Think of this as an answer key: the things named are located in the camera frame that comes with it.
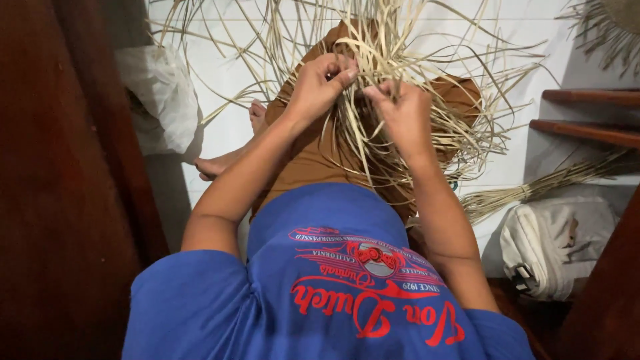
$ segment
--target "wooden door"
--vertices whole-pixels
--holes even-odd
[[[118,358],[131,282],[166,244],[99,22],[56,10],[0,1],[0,357]]]

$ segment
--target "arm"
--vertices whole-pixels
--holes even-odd
[[[355,79],[353,60],[326,54],[305,64],[282,116],[222,175],[193,209],[182,239],[182,251],[221,250],[239,257],[238,223],[273,175],[280,158],[311,123],[325,113]],[[336,74],[327,81],[327,74]]]
[[[430,141],[431,96],[401,83],[394,104],[388,96],[397,86],[387,81],[365,94],[385,119],[385,130],[396,144],[413,177],[429,262],[445,279],[460,306],[499,312],[484,277],[476,237],[462,205],[451,191]]]

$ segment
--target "hand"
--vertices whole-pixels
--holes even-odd
[[[333,79],[327,81],[327,75]],[[358,75],[356,61],[341,54],[318,56],[300,69],[298,79],[285,113],[309,126],[329,110],[338,96]]]
[[[363,93],[385,121],[385,131],[406,162],[435,155],[431,143],[431,95],[417,86],[387,80],[380,86],[367,86]],[[397,98],[394,104],[390,96]]]

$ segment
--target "white cloth bag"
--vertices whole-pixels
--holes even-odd
[[[567,300],[575,279],[588,277],[618,217],[598,196],[515,206],[500,234],[504,271],[538,300]]]
[[[156,45],[115,51],[122,83],[147,113],[132,113],[143,155],[184,154],[202,120],[193,83],[178,52]]]

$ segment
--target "white tiled floor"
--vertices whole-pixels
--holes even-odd
[[[264,31],[264,28],[261,27],[261,13],[264,13],[266,0],[238,1],[243,5],[246,16],[253,20],[257,28]],[[546,55],[547,58],[542,63],[546,68],[538,68],[532,72],[508,95],[509,101],[513,104],[525,104],[531,101],[531,105],[516,113],[514,117],[502,119],[503,124],[519,126],[539,117],[564,120],[571,120],[572,117],[584,119],[584,113],[559,109],[551,104],[541,104],[540,95],[543,90],[558,88],[554,77],[563,88],[640,87],[639,83],[630,76],[618,79],[616,70],[600,71],[597,68],[597,56],[587,62],[580,51],[574,50],[573,35],[569,31],[572,22],[554,20],[561,13],[566,1],[484,1],[486,6],[483,6],[483,0],[442,0],[442,3],[454,6],[468,18],[478,19],[480,26],[491,32],[499,29],[501,37],[513,44],[533,45],[546,41],[529,51]],[[151,0],[151,2],[148,7],[150,19],[164,22],[173,0]],[[205,18],[209,31],[216,38],[229,41],[223,22],[220,20],[222,18],[233,34],[234,40],[239,45],[246,45],[253,38],[253,31],[244,20],[244,14],[236,4],[236,0],[216,0],[217,11],[213,3],[213,0],[205,3],[202,7],[202,16],[195,18],[189,30],[206,35],[207,30],[202,20]],[[294,2],[283,0],[283,3],[284,5],[281,7],[283,18],[285,20],[297,19]],[[342,1],[334,1],[333,3],[340,6]],[[314,9],[308,6],[306,10],[309,15],[303,15],[303,18],[307,18],[307,16],[313,18]],[[316,16],[320,15],[318,11],[315,9]],[[415,12],[403,12],[404,18],[407,13],[413,15]],[[337,16],[325,14],[324,19],[326,19],[324,26],[326,31],[336,23]],[[159,26],[153,25],[152,29],[157,30]],[[460,16],[439,5],[436,1],[427,4],[419,13],[413,34],[415,36],[418,33],[440,33],[440,35],[429,35],[418,39],[412,45],[411,50],[420,53],[428,53],[429,50],[439,49],[445,45],[457,44],[460,40],[456,36],[463,36],[465,33],[475,33],[472,41],[466,44],[477,52],[482,52],[492,40],[491,36],[486,33],[470,29],[467,21],[461,20]],[[204,79],[215,91],[233,96],[246,85],[255,82],[243,61],[237,58],[231,48],[223,49],[227,55],[224,58],[208,40],[187,37],[187,41],[190,65],[197,71],[200,78]],[[258,51],[260,47],[261,45],[256,42],[251,49]],[[514,67],[537,60],[511,56],[504,61],[505,63],[501,63],[499,66]],[[455,67],[447,70],[454,74],[456,72]],[[205,115],[224,103],[223,99],[213,94],[195,75],[192,78],[200,106]],[[201,156],[211,158],[234,150],[244,145],[251,135],[252,130],[246,110],[231,105],[206,127]],[[555,138],[532,134],[527,127],[511,131],[509,137],[511,139],[506,144],[509,149],[508,153],[506,155],[489,155],[488,164],[482,176],[474,181],[461,183],[458,190],[459,195],[490,188],[518,186],[524,181],[545,175],[553,171],[578,146],[577,143],[560,142]],[[207,188],[207,183],[198,178],[198,172],[193,166],[183,163],[182,169],[189,198],[193,205]],[[492,238],[492,234],[498,228],[506,211],[507,209],[503,209],[500,213],[475,227],[481,251],[485,249]]]

